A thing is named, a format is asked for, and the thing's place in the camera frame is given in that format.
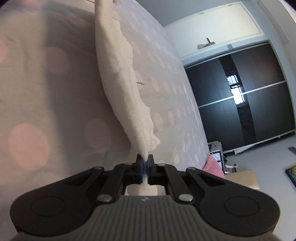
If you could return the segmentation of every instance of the silver bolt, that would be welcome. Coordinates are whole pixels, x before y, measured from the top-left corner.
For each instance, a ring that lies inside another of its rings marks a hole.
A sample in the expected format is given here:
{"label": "silver bolt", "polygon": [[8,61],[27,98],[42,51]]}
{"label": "silver bolt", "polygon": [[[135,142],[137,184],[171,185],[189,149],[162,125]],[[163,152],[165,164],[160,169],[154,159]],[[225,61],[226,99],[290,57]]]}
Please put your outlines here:
{"label": "silver bolt", "polygon": [[194,197],[191,194],[184,193],[179,196],[179,200],[183,202],[191,202]]}
{"label": "silver bolt", "polygon": [[112,197],[108,194],[101,194],[97,197],[97,200],[100,202],[110,202]]}

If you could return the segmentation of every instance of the bed sheet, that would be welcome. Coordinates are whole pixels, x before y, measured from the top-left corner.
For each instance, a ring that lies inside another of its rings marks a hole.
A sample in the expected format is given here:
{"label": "bed sheet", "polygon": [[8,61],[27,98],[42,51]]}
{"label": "bed sheet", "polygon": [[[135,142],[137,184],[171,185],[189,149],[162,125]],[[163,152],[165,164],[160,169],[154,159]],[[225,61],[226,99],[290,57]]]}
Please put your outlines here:
{"label": "bed sheet", "polygon": [[[136,1],[116,0],[113,8],[161,142],[155,162],[202,168],[206,138],[172,42]],[[91,1],[1,7],[0,86],[0,240],[9,240],[16,234],[9,208],[19,195],[93,166],[133,161],[134,153],[100,82]]]}

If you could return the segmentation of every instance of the folded fabric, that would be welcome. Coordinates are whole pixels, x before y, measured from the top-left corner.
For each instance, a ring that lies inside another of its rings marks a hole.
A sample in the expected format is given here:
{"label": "folded fabric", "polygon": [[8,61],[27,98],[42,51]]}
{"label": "folded fabric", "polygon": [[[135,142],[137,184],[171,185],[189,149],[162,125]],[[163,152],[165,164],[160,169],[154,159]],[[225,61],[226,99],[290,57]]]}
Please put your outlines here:
{"label": "folded fabric", "polygon": [[207,172],[207,173],[213,174],[213,175],[215,175],[217,177],[225,179],[225,175],[224,175],[221,167],[219,166],[219,163],[211,155],[209,155],[207,163],[206,163],[206,165],[204,166],[204,168],[202,170]]}
{"label": "folded fabric", "polygon": [[112,18],[112,0],[95,0],[96,52],[105,94],[131,145],[147,160],[159,139],[153,134],[150,108],[141,100],[133,70],[133,51]]}

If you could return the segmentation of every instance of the silver door rail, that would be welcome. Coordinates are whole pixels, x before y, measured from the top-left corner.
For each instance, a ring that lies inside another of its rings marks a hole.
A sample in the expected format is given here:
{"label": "silver door rail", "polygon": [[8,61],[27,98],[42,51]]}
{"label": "silver door rail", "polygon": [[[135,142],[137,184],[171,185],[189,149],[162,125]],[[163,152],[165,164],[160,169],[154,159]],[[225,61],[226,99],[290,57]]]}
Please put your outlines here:
{"label": "silver door rail", "polygon": [[[263,86],[263,87],[260,87],[260,88],[254,89],[254,90],[250,90],[250,91],[238,94],[238,95],[245,95],[245,94],[248,94],[248,93],[252,93],[252,92],[255,92],[255,91],[258,91],[258,90],[262,90],[262,89],[272,87],[272,86],[275,86],[275,85],[279,85],[279,84],[282,84],[282,83],[286,83],[286,82],[287,82],[286,80],[283,80],[283,81],[276,82],[276,83],[273,83],[271,85],[266,85],[266,86]],[[232,98],[234,98],[234,96],[230,96],[230,97],[227,97],[227,98],[224,98],[224,99],[221,99],[221,100],[213,101],[213,102],[208,103],[208,104],[203,104],[203,105],[199,106],[198,108],[202,108],[202,107],[205,107],[205,106],[208,106],[208,105],[211,105],[211,104],[216,104],[216,103],[222,102],[224,100],[229,100],[229,99],[232,99]]]}

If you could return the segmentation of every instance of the pink fabric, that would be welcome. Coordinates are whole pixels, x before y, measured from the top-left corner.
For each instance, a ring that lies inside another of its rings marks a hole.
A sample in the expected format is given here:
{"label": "pink fabric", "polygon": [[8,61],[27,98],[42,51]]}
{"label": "pink fabric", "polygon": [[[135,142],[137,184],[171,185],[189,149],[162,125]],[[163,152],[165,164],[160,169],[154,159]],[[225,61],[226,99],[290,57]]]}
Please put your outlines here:
{"label": "pink fabric", "polygon": [[219,166],[216,159],[214,157],[212,157],[211,155],[209,155],[209,157],[207,159],[207,163],[203,168],[203,171],[225,179],[225,175],[224,175],[221,167]]}

